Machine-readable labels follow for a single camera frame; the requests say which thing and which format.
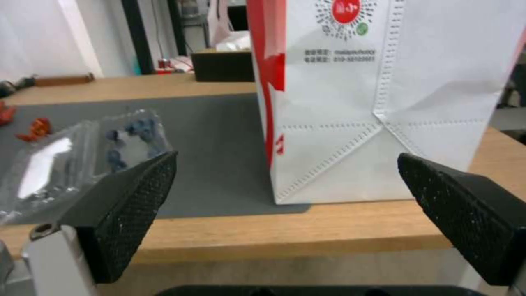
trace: red stripe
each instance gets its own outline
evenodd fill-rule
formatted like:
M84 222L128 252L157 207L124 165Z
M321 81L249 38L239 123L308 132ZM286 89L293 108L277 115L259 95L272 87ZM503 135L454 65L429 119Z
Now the red stripe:
M271 22L274 25L279 24L281 30L285 30L285 3L284 0L276 0L272 3L263 0L248 0L247 1L247 18L248 25L250 27L250 34L252 36L252 51L259 68L259 80L261 83L261 89L263 90L263 96L265 98L265 110L267 119L267 134L265 137L265 145L267 152L267 162L269 167L272 165L272 156L274 150L274 117L272 111L272 100L270 97L270 89L268 84L271 84L274 89L278 91L284 91L285 89L285 55L284 53L275 53L265 59L265 47L267 41L265 40L265 28L271 28L273 26L265 26ZM265 7L271 7L273 11L266 11ZM285 38L283 40L276 40L277 48L284 48Z

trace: wooden table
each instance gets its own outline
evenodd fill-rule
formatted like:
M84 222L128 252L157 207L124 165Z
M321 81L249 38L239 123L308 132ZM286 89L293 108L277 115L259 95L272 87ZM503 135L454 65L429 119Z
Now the wooden table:
M254 83L197 83L192 75L108 78L86 85L30 88L10 105L131 100L250 93ZM526 198L526 149L488 129L471 165ZM32 225L4 226L0 239L19 256ZM134 256L135 263L276 258L442 249L449 241L413 200L314 205L303 214L158 219Z

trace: black gripper pad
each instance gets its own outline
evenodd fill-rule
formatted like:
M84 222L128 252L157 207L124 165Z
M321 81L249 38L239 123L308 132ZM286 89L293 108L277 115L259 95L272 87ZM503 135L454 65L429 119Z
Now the black gripper pad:
M491 285L510 285L526 255L526 204L489 178L402 153L398 170L429 219Z
M169 152L104 177L58 221L73 226L95 283L120 278L137 251L177 171Z

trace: black pole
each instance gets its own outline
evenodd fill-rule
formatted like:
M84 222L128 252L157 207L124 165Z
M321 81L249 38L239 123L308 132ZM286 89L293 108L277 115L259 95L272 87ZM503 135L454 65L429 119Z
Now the black pole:
M171 27L174 30L175 45L177 46L177 54L186 55L185 33L183 32L183 19L179 12L176 0L166 0L168 3L168 11L170 12Z
M150 48L148 47L146 32L144 31L143 19L140 16L139 3L137 0L122 0L122 4L124 14L126 15L126 22L130 29L133 47L137 54L140 72L143 75L153 74L155 69L153 62L151 61Z

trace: metal bolt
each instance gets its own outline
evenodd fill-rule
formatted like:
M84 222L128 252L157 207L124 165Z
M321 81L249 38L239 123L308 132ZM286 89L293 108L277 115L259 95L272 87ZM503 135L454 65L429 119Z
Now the metal bolt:
M60 227L56 223L40 224L31 230L31 233L29 233L29 239L31 241L36 241L59 230Z

